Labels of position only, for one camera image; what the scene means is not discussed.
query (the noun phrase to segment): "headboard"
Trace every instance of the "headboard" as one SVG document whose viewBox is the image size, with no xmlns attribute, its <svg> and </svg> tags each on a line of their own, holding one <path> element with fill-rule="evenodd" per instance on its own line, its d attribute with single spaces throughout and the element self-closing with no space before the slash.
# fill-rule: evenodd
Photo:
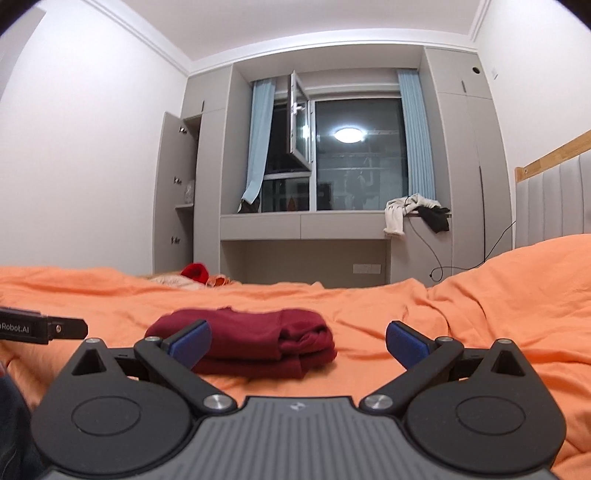
<svg viewBox="0 0 591 480">
<path fill-rule="evenodd" d="M 591 233 L 591 130 L 515 169 L 515 247 Z"/>
</svg>

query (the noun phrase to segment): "folded maroon shirt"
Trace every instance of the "folded maroon shirt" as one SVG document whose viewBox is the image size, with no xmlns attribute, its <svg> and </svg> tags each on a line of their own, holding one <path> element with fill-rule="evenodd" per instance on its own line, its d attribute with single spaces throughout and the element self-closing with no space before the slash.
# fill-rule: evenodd
<svg viewBox="0 0 591 480">
<path fill-rule="evenodd" d="M 336 357 L 332 332 L 318 313 L 308 310 L 178 310 L 160 317 L 145 335 L 167 338 L 197 320 L 207 320 L 212 330 L 212 346 L 193 368 L 199 374 L 303 378 Z"/>
</svg>

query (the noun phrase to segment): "ceiling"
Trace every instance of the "ceiling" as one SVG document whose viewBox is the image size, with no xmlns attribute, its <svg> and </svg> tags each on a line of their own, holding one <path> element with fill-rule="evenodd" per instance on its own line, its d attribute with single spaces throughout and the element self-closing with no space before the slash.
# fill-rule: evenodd
<svg viewBox="0 0 591 480">
<path fill-rule="evenodd" d="M 275 38 L 358 28 L 468 34 L 479 0 L 124 0 L 196 61 Z"/>
</svg>

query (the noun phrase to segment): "orange duvet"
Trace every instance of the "orange duvet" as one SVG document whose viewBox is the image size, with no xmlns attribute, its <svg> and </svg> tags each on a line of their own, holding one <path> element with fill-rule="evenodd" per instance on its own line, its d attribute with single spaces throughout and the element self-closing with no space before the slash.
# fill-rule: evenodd
<svg viewBox="0 0 591 480">
<path fill-rule="evenodd" d="M 495 338 L 517 342 L 567 420 L 567 440 L 554 466 L 564 480 L 591 478 L 591 235 L 521 248 L 433 288 L 415 280 L 395 285 L 326 290 L 321 285 L 236 285 L 183 291 L 114 270 L 1 268 L 0 304 L 77 316 L 109 346 L 131 346 L 161 315 L 185 307 L 264 312 L 305 308 L 332 329 L 339 355 L 302 381 L 209 377 L 241 401 L 246 395 L 352 395 L 355 401 L 401 373 L 385 350 L 392 319 L 434 338 L 451 335 L 487 348 Z M 76 349 L 0 343 L 0 359 L 35 406 Z"/>
</svg>

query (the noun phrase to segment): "silver screw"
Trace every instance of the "silver screw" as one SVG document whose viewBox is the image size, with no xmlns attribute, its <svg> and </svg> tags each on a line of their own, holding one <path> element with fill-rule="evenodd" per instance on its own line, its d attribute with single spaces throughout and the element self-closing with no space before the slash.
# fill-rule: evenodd
<svg viewBox="0 0 591 480">
<path fill-rule="evenodd" d="M 232 406 L 232 399 L 227 395 L 216 393 L 206 397 L 205 400 L 203 400 L 203 405 L 211 410 L 227 410 Z"/>
<path fill-rule="evenodd" d="M 389 396 L 383 394 L 365 397 L 364 402 L 365 405 L 372 410 L 386 410 L 387 408 L 390 408 L 392 405 L 394 405 L 392 399 Z"/>
</svg>

